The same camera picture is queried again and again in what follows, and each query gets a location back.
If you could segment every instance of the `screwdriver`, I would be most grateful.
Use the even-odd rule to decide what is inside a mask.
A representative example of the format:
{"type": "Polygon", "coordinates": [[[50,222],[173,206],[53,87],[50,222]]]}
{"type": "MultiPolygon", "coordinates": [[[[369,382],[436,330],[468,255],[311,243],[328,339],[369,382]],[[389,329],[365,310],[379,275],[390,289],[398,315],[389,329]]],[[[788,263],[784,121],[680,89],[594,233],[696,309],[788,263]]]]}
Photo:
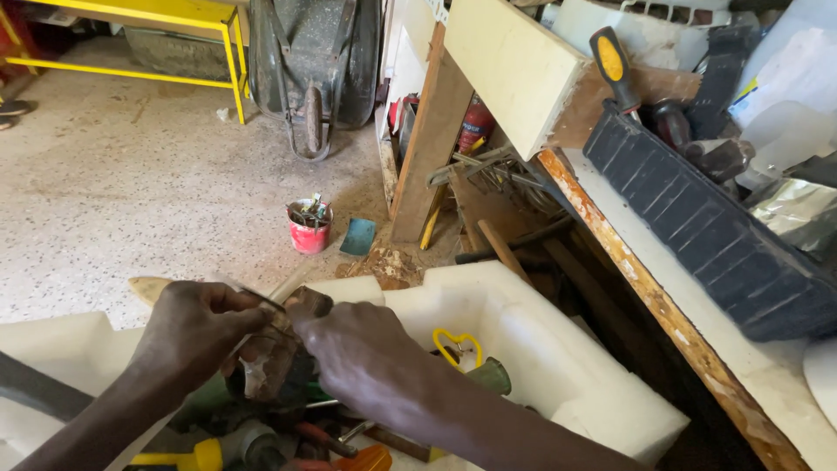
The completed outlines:
{"type": "Polygon", "coordinates": [[[614,29],[605,26],[590,36],[590,49],[593,50],[598,71],[602,73],[604,81],[608,82],[610,88],[614,90],[614,97],[622,113],[630,114],[641,124],[639,113],[636,111],[642,103],[634,87],[631,86],[628,57],[622,45],[619,44],[614,29]]]}

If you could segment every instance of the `bucket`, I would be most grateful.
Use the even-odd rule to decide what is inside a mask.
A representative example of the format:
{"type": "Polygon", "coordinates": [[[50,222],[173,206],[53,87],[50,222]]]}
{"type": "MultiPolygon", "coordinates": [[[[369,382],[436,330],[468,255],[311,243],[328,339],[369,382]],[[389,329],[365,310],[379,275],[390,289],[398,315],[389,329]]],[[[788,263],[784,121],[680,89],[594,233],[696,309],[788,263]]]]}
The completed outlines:
{"type": "MultiPolygon", "coordinates": [[[[314,200],[311,198],[298,199],[291,203],[290,207],[294,210],[301,211],[303,207],[313,203],[314,200]]],[[[320,202],[321,208],[325,206],[325,203],[320,202]]],[[[331,211],[331,207],[326,209],[326,220],[328,220],[328,223],[317,228],[308,227],[296,222],[294,219],[298,218],[291,217],[293,214],[290,212],[290,209],[285,210],[285,213],[288,216],[288,225],[290,226],[290,239],[294,242],[296,251],[306,255],[314,255],[325,250],[328,246],[328,236],[331,233],[331,223],[334,220],[334,213],[331,211]]]]}

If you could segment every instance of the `yellow metal stand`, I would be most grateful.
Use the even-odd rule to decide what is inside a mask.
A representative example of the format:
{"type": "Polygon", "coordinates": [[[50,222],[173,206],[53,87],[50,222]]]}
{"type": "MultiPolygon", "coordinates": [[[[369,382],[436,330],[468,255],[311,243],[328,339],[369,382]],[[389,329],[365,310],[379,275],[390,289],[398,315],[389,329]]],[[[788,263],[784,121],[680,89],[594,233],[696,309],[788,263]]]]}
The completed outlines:
{"type": "Polygon", "coordinates": [[[66,64],[52,60],[32,59],[23,46],[18,34],[14,31],[11,21],[0,7],[0,24],[17,46],[16,54],[10,54],[0,58],[0,64],[5,61],[9,64],[26,65],[29,71],[37,74],[36,67],[50,69],[78,70],[81,72],[95,72],[99,74],[121,75],[123,77],[136,77],[140,79],[164,80],[169,82],[185,83],[192,85],[217,86],[233,90],[235,96],[235,107],[239,112],[239,122],[244,124],[244,110],[241,106],[241,94],[249,97],[247,86],[247,66],[244,61],[244,43],[241,39],[241,21],[239,10],[234,5],[209,2],[208,0],[36,0],[37,3],[45,3],[56,7],[78,8],[91,12],[111,13],[121,16],[150,19],[162,23],[194,26],[198,28],[215,29],[221,32],[223,37],[223,48],[227,54],[229,64],[229,82],[216,80],[191,79],[175,75],[152,74],[148,72],[136,72],[133,70],[111,69],[108,67],[94,67],[89,65],[66,64]],[[235,34],[235,45],[239,55],[239,66],[241,73],[235,69],[235,58],[233,56],[233,44],[229,34],[229,26],[233,25],[235,34]]]}

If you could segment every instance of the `fire extinguisher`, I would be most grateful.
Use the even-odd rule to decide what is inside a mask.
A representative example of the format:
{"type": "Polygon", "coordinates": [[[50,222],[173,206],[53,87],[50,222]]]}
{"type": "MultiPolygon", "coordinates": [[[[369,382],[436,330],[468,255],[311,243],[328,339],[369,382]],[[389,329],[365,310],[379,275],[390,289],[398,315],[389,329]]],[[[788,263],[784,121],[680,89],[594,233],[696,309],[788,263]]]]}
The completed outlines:
{"type": "Polygon", "coordinates": [[[462,121],[462,132],[460,133],[459,152],[468,150],[480,137],[487,141],[494,131],[497,121],[488,111],[488,106],[482,102],[477,94],[471,98],[471,104],[465,113],[465,120],[462,121]]]}

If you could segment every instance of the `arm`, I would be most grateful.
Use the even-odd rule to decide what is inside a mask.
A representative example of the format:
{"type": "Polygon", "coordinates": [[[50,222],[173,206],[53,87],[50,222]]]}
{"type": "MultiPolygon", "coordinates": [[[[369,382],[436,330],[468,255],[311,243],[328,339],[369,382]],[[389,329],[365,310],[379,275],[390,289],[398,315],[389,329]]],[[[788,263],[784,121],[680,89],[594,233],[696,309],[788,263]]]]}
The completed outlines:
{"type": "Polygon", "coordinates": [[[13,471],[106,468],[222,364],[232,365],[229,354],[241,339],[270,322],[258,304],[221,283],[171,283],[126,370],[13,471]]]}
{"type": "Polygon", "coordinates": [[[313,318],[292,305],[289,315],[323,389],[395,432],[488,470],[644,469],[476,385],[425,352],[391,309],[342,303],[313,318]]]}

